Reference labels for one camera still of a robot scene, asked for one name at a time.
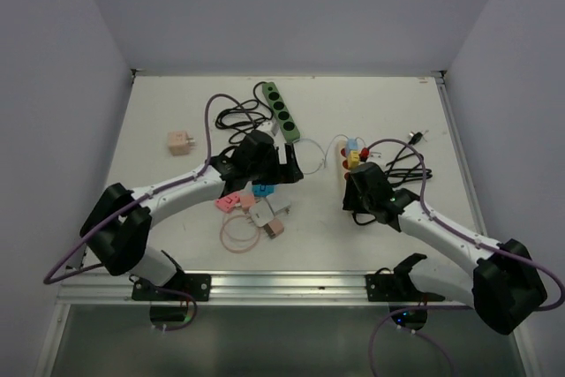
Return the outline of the blue plug adapter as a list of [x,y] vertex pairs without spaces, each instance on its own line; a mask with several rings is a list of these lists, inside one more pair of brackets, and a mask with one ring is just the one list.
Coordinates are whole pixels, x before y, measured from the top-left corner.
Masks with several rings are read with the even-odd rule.
[[275,192],[276,185],[253,185],[252,193],[255,197],[264,198]]

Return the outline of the yellow usb charger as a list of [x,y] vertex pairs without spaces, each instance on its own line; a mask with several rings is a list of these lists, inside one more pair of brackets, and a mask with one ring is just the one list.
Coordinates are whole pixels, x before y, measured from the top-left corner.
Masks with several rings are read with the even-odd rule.
[[348,170],[355,169],[360,164],[360,155],[357,150],[351,150],[346,156],[346,165]]

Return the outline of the cream power strip red sockets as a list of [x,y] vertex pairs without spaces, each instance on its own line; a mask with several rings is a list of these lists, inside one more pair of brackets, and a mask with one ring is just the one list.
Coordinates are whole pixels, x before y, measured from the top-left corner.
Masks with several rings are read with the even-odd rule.
[[346,144],[346,140],[340,140],[336,145],[336,166],[337,166],[337,173],[338,173],[338,183],[341,186],[342,191],[345,191],[346,180],[349,176],[350,170],[347,169],[346,165],[346,156],[344,152],[344,146]]

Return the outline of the salmon usb charger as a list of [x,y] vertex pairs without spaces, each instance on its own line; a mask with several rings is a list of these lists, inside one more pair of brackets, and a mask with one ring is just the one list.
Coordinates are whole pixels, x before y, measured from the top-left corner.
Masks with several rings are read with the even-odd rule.
[[256,204],[254,195],[249,192],[241,193],[239,195],[239,204],[244,212],[248,212]]

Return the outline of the white cube usb charger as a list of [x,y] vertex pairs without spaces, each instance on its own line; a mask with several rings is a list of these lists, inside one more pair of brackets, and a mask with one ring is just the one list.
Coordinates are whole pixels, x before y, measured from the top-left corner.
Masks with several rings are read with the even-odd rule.
[[254,204],[249,208],[248,213],[252,221],[258,228],[264,227],[275,218],[270,206],[266,203],[266,201],[260,201]]

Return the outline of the green power strip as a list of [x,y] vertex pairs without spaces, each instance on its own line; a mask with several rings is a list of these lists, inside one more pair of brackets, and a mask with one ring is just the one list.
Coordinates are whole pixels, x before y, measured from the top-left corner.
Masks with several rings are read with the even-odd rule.
[[301,133],[290,114],[281,92],[274,82],[266,82],[261,87],[268,107],[273,111],[274,118],[287,143],[293,143],[301,138]]

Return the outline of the pink plug adapter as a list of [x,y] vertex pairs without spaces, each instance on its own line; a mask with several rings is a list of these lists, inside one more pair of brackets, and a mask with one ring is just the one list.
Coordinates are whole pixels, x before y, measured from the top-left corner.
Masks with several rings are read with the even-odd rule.
[[238,192],[228,194],[215,200],[215,206],[221,210],[223,213],[228,214],[233,210],[240,201],[240,196]]

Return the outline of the beige dual usb charger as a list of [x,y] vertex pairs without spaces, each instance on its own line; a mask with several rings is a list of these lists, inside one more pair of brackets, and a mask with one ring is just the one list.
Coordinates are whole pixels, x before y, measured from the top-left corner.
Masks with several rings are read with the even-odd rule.
[[272,219],[263,226],[264,231],[270,239],[275,239],[284,233],[283,222],[278,218]]

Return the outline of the beige cube socket adapter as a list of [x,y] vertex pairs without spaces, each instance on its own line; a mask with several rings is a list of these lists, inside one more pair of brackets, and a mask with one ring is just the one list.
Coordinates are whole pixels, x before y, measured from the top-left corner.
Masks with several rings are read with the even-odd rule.
[[188,155],[196,147],[196,142],[185,131],[173,131],[167,134],[167,148],[173,156]]

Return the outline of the white plug adapter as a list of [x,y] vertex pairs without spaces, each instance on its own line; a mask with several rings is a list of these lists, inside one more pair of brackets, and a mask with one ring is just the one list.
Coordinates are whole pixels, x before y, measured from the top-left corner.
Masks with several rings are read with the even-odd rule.
[[266,197],[266,201],[274,215],[290,212],[291,201],[280,193],[269,194]]

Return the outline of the light blue usb charger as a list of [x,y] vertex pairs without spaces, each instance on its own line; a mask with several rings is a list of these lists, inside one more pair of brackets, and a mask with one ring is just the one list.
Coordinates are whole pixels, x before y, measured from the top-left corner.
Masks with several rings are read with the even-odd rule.
[[358,140],[349,138],[346,140],[346,144],[344,146],[345,155],[349,155],[351,151],[358,151]]

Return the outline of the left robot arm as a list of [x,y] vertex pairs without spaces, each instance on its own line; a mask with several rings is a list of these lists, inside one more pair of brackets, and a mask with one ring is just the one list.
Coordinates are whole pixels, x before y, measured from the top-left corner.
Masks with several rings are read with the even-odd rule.
[[270,135],[254,130],[239,145],[208,156],[200,168],[181,177],[136,189],[107,187],[79,234],[111,275],[135,276],[171,300],[188,290],[188,278],[169,254],[149,246],[154,226],[249,183],[294,184],[303,177],[292,144],[279,148]]

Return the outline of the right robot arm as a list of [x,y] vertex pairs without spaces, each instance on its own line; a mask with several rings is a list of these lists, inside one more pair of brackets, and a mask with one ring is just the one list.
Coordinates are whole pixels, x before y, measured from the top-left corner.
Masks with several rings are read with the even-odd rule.
[[452,261],[451,266],[413,253],[391,272],[365,278],[371,301],[403,303],[446,299],[472,308],[495,332],[508,335],[547,299],[527,248],[481,236],[450,221],[416,193],[394,190],[382,169],[367,162],[346,178],[343,210],[372,215]]

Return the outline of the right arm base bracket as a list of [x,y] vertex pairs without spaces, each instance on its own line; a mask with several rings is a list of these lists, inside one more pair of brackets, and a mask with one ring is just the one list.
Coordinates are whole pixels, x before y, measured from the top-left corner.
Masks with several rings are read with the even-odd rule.
[[365,275],[366,297],[369,302],[442,302],[446,298],[432,292],[421,291],[411,280],[410,273],[420,261],[426,260],[422,253],[413,253],[393,269],[380,268]]

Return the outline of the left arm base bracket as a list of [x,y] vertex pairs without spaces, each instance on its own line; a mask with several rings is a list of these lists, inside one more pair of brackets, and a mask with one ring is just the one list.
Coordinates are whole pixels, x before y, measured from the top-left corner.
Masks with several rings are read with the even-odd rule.
[[139,279],[133,284],[132,300],[167,302],[186,300],[185,294],[197,302],[207,302],[212,288],[212,277],[204,273],[176,275],[164,287],[152,285],[148,280]]

